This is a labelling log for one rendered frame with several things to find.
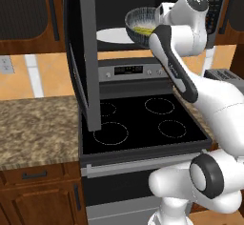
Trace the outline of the wood base cupboard door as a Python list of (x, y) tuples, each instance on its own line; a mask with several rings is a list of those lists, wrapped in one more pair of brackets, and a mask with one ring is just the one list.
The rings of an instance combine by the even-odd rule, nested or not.
[[(76, 208), (74, 184), (81, 211)], [(0, 225), (88, 225), (81, 180), (1, 190)]]

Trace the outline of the grey metal bowl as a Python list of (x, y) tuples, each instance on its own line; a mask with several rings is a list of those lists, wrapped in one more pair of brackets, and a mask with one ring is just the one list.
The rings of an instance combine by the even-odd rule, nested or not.
[(136, 33), (134, 27), (156, 28), (155, 8), (137, 8), (129, 11), (125, 16), (126, 31), (130, 39), (137, 45), (147, 49), (149, 36)]

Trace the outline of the grey microwave door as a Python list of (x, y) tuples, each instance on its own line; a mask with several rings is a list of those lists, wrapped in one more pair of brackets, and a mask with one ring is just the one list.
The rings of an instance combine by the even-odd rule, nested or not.
[(95, 0), (64, 0), (65, 46), (72, 87), (90, 132), (101, 129)]

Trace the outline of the steel oven door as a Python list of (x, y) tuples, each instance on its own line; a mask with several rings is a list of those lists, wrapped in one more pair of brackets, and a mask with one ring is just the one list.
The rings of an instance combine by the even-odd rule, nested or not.
[(161, 203), (148, 184), (155, 170), (95, 178), (82, 175), (89, 225), (147, 225)]

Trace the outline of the wood wall cupboard door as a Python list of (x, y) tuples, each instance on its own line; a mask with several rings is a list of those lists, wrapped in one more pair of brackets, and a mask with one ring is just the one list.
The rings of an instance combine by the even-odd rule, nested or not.
[(59, 41), (54, 41), (49, 0), (0, 0), (0, 55), (64, 52), (63, 0), (54, 0)]
[(216, 29), (216, 45), (244, 44), (244, 0), (233, 0), (229, 20), (224, 34), (219, 34), (229, 0), (224, 0), (221, 8), (218, 27)]

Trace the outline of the wood base cupboard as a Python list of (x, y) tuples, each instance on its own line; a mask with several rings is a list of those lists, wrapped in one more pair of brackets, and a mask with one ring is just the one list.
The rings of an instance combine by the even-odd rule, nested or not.
[(190, 220), (193, 225), (244, 225), (244, 205), (233, 214), (219, 214), (193, 204)]

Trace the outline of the black and steel stove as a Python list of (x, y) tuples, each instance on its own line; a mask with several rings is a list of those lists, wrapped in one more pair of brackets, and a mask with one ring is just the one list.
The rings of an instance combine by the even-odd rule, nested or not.
[(86, 119), (80, 118), (81, 168), (199, 154), (212, 146), (212, 139), (173, 94), (168, 75), (158, 75), (159, 70), (153, 58), (99, 63), (101, 129), (90, 132)]

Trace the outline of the grey toaster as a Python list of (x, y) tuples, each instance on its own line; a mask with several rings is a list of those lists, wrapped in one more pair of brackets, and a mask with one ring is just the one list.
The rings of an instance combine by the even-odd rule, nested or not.
[(206, 78), (226, 81), (235, 85), (244, 94), (244, 79), (227, 69), (209, 69), (205, 70)]

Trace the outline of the white microwave turntable plate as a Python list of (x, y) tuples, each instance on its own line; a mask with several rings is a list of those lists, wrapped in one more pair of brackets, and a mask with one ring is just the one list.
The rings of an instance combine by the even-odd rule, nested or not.
[(96, 33), (98, 41), (113, 44), (133, 44), (125, 28), (103, 29)]

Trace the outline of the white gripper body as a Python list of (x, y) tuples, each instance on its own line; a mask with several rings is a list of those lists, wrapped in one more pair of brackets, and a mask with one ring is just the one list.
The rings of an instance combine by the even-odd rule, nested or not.
[(171, 25), (172, 21), (171, 21), (170, 14), (169, 13), (157, 14), (155, 16), (155, 24), (157, 26), (159, 26), (159, 25)]

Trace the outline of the wood drawer front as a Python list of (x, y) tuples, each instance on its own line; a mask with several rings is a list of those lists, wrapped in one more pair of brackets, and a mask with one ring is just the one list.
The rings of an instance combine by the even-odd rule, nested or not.
[(80, 177), (78, 162), (0, 171), (0, 188)]

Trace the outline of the grey wall outlet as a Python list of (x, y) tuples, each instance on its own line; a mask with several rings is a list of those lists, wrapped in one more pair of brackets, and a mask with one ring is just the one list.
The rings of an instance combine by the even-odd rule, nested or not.
[(9, 55), (0, 55), (0, 72), (3, 74), (13, 74), (14, 69)]

